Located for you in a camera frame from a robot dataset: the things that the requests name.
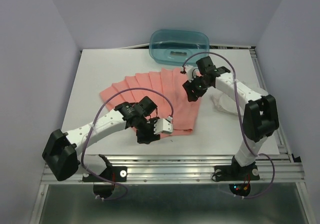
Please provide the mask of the pink skirt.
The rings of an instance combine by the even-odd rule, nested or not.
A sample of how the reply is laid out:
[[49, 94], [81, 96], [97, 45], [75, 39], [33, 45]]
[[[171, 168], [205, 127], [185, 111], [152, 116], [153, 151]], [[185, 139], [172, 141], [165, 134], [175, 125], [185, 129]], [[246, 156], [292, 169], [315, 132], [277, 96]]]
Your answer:
[[105, 102], [122, 90], [134, 88], [135, 90], [117, 95], [106, 104], [106, 108], [112, 110], [123, 102], [139, 102], [147, 96], [158, 108], [151, 114], [151, 117], [166, 118], [173, 113], [171, 136], [186, 136], [192, 134], [195, 129], [201, 104], [200, 99], [196, 102], [188, 102], [186, 91], [183, 88], [187, 80], [187, 76], [181, 74], [179, 68], [162, 68], [159, 72], [151, 71], [126, 76], [124, 80], [113, 83], [100, 92], [100, 97]]

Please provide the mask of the white pleated skirt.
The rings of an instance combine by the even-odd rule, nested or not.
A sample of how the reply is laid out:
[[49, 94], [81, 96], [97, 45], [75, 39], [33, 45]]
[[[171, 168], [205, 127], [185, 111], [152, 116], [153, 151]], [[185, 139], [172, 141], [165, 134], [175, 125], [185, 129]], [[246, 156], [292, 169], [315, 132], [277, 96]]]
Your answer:
[[[253, 91], [259, 93], [262, 96], [268, 95], [268, 92], [263, 88], [260, 88], [257, 84], [244, 82], [244, 85], [246, 85], [248, 88], [252, 89]], [[233, 115], [238, 114], [236, 109], [236, 102], [229, 98], [223, 92], [219, 91], [217, 94], [211, 95], [210, 99], [213, 103], [213, 107], [215, 108], [215, 110]]]

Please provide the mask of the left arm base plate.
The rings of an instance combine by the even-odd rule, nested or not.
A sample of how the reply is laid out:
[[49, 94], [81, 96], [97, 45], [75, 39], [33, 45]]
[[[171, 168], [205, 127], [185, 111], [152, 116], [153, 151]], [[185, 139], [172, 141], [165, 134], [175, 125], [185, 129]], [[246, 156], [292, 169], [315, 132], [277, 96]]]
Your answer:
[[127, 181], [127, 166], [107, 167], [99, 178], [92, 174], [83, 174], [84, 183], [93, 183], [93, 194], [100, 201], [114, 201], [125, 197], [128, 194], [128, 188], [124, 183]]

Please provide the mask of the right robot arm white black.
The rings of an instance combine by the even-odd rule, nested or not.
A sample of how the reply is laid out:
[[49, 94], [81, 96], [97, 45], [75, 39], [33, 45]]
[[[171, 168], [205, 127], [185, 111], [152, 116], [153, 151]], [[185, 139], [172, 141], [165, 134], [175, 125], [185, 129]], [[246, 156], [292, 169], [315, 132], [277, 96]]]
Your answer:
[[233, 66], [216, 67], [209, 56], [196, 62], [196, 67], [183, 64], [181, 73], [187, 76], [183, 88], [189, 102], [195, 102], [213, 87], [235, 102], [243, 142], [235, 154], [236, 164], [230, 173], [235, 179], [248, 174], [263, 143], [279, 128], [276, 100], [272, 95], [261, 95], [238, 81]]

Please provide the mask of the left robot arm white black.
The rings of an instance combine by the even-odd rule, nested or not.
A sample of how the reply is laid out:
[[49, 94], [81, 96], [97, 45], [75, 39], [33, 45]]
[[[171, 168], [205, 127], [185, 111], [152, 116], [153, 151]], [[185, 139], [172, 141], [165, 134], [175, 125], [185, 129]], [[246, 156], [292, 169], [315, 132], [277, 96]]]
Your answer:
[[46, 143], [42, 158], [58, 181], [64, 181], [75, 174], [81, 164], [78, 157], [83, 153], [87, 139], [87, 147], [99, 140], [127, 128], [135, 128], [137, 142], [149, 144], [158, 141], [160, 134], [155, 134], [158, 118], [150, 118], [157, 105], [147, 96], [138, 103], [124, 102], [97, 119], [77, 129], [66, 132], [53, 131]]

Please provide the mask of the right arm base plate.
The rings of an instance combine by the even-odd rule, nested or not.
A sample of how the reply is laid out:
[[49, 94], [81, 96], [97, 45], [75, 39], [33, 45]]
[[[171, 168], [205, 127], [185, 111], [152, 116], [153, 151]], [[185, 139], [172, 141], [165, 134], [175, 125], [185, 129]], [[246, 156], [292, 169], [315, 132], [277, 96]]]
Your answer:
[[255, 163], [245, 167], [231, 164], [215, 166], [211, 179], [214, 182], [230, 182], [231, 193], [245, 199], [251, 192], [251, 181], [259, 181], [260, 175]]

